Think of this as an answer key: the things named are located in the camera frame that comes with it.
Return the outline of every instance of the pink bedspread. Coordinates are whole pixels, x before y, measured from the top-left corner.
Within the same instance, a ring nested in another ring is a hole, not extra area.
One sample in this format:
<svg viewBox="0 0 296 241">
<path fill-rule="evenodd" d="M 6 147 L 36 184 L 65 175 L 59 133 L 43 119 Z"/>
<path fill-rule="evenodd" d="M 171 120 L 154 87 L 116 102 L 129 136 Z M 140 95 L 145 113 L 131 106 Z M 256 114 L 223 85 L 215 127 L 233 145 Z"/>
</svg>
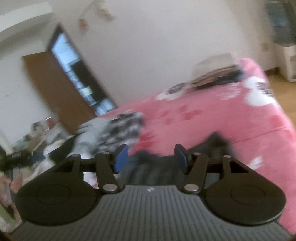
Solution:
<svg viewBox="0 0 296 241">
<path fill-rule="evenodd" d="M 290 119 L 268 89 L 265 74 L 251 59 L 242 59 L 242 83 L 204 90 L 189 89 L 180 98 L 156 100 L 157 95 L 127 104 L 107 114 L 141 111 L 145 117 L 139 143 L 146 149 L 172 155 L 178 143 L 185 148 L 219 131 L 234 147 L 239 160 L 278 185 L 287 206 L 280 223 L 296 232 L 296 134 Z"/>
</svg>

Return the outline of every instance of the white wall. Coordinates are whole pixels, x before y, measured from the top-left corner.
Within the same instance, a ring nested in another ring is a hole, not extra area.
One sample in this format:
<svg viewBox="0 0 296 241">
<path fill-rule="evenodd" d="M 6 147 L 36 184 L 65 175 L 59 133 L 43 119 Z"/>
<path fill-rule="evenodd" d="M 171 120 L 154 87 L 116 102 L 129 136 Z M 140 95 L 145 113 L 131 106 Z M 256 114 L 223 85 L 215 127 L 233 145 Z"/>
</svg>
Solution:
<svg viewBox="0 0 296 241">
<path fill-rule="evenodd" d="M 116 19 L 107 22 L 91 9 L 90 29 L 82 33 L 77 20 L 91 0 L 48 0 L 119 105 L 190 80 L 193 66 L 213 54 L 237 52 L 263 69 L 276 66 L 272 51 L 261 50 L 262 42 L 271 41 L 263 0 L 106 1 Z M 36 2 L 1 0 L 0 13 Z"/>
<path fill-rule="evenodd" d="M 32 33 L 0 45 L 0 129 L 11 144 L 28 134 L 32 123 L 50 115 L 31 85 L 21 59 L 44 50 L 40 34 Z"/>
</svg>

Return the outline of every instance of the brown wooden door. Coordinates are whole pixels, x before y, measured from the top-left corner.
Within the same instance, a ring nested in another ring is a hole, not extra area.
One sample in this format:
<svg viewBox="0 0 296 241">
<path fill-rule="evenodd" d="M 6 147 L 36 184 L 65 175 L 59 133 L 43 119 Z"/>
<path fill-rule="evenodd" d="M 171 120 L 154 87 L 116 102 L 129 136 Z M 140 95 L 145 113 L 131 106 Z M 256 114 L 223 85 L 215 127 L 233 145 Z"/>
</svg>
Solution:
<svg viewBox="0 0 296 241">
<path fill-rule="evenodd" d="M 70 133 L 96 117 L 94 109 L 80 95 L 52 52 L 30 54 L 23 56 L 23 60 L 32 83 Z"/>
</svg>

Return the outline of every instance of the metal screw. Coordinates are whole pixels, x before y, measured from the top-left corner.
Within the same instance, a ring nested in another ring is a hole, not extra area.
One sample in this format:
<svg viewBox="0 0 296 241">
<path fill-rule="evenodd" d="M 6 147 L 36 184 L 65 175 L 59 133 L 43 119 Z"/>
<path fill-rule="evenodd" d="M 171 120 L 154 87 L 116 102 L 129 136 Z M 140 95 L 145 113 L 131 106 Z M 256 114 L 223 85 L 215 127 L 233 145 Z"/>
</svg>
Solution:
<svg viewBox="0 0 296 241">
<path fill-rule="evenodd" d="M 199 187 L 195 184 L 186 184 L 184 186 L 184 189 L 188 192 L 196 192 L 199 189 Z"/>
<path fill-rule="evenodd" d="M 114 192 L 117 189 L 117 186 L 115 184 L 108 183 L 103 186 L 103 189 L 106 192 Z"/>
</svg>

